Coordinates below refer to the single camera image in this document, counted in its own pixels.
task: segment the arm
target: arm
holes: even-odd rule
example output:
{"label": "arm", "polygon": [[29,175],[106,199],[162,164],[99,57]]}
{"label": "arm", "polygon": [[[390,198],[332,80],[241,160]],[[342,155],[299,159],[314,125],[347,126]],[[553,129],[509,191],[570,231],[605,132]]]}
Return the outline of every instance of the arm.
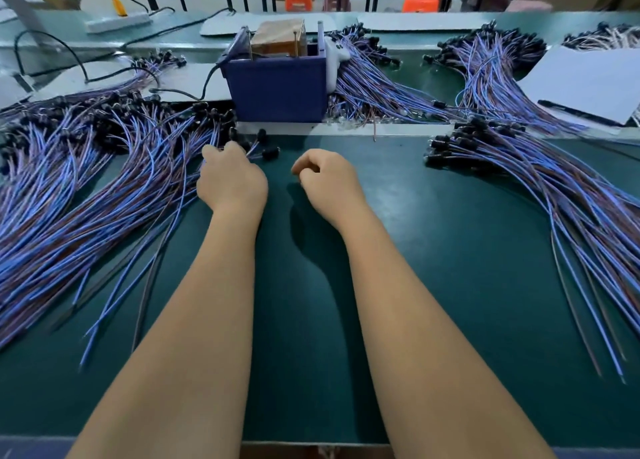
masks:
{"label": "arm", "polygon": [[214,210],[202,247],[69,459],[239,455],[267,181],[236,143],[202,153],[198,196]]}
{"label": "arm", "polygon": [[396,457],[555,457],[397,251],[347,160],[311,149],[292,172],[346,244],[367,359]]}

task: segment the power strip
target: power strip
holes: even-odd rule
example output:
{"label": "power strip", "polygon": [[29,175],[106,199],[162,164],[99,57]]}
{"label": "power strip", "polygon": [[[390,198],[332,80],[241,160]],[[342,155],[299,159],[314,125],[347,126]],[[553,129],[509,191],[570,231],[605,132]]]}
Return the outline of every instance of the power strip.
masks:
{"label": "power strip", "polygon": [[105,17],[102,19],[92,19],[84,23],[84,29],[89,34],[106,33],[116,31],[124,27],[141,26],[151,23],[151,18],[147,13],[134,13],[128,16]]}

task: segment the finger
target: finger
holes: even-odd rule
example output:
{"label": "finger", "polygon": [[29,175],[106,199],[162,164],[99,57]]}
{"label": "finger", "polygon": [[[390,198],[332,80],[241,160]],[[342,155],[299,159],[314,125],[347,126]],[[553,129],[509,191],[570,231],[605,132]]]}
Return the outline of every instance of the finger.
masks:
{"label": "finger", "polygon": [[313,169],[304,168],[300,171],[298,178],[300,178],[300,184],[303,188],[308,188],[311,181],[316,177],[317,173],[313,171]]}
{"label": "finger", "polygon": [[216,156],[220,154],[220,149],[213,147],[211,144],[207,144],[202,148],[202,156],[204,160],[208,163],[215,160]]}
{"label": "finger", "polygon": [[242,148],[242,146],[240,146],[240,144],[238,144],[236,141],[229,141],[225,144],[225,152],[226,153],[231,153],[231,154],[240,154],[243,157],[246,156],[246,152],[244,151],[244,149]]}
{"label": "finger", "polygon": [[293,163],[291,172],[294,175],[300,174],[300,171],[304,168],[310,168],[312,166],[318,167],[322,170],[324,162],[327,160],[331,152],[324,149],[309,149],[298,160]]}

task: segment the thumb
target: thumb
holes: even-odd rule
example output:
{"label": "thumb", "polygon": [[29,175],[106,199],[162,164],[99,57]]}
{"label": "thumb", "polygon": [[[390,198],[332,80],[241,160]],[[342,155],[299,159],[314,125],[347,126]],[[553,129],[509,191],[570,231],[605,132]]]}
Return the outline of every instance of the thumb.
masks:
{"label": "thumb", "polygon": [[300,171],[298,177],[300,178],[300,184],[306,190],[312,184],[312,181],[316,177],[316,173],[313,171],[313,169],[304,168],[302,171]]}

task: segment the green table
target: green table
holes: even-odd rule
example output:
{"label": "green table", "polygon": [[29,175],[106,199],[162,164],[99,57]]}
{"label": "green table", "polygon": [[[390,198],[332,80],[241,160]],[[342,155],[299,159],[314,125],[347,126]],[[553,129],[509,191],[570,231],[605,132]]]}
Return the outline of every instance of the green table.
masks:
{"label": "green table", "polygon": [[[422,164],[423,138],[274,138],[269,199],[257,238],[252,377],[245,440],[377,444],[386,436],[367,369],[340,236],[309,205],[289,169],[311,147],[352,161],[367,198],[418,276],[554,446],[638,447],[640,346],[619,323],[628,385],[615,376],[580,308],[605,377],[597,377],[556,276],[544,213],[499,180]],[[640,195],[636,163],[563,141]],[[210,218],[188,210],[168,247],[149,322],[194,258]],[[80,336],[106,291],[53,335],[50,316],[0,355],[0,430],[75,435],[129,355],[138,286],[78,374]]]}

